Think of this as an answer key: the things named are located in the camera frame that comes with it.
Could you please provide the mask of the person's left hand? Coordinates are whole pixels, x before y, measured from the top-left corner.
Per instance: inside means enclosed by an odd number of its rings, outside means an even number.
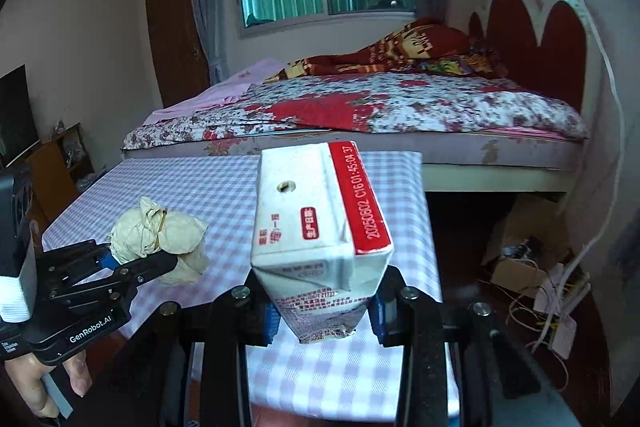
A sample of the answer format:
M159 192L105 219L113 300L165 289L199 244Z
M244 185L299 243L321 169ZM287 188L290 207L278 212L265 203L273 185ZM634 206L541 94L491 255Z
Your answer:
M58 406L43 386L41 378L53 371L53 366L42 364L32 353L4 363L6 373L17 392L25 401L29 410L40 418L58 416ZM87 365L87 355L81 351L63 363L70 387L78 397L83 397L92 386L92 379Z

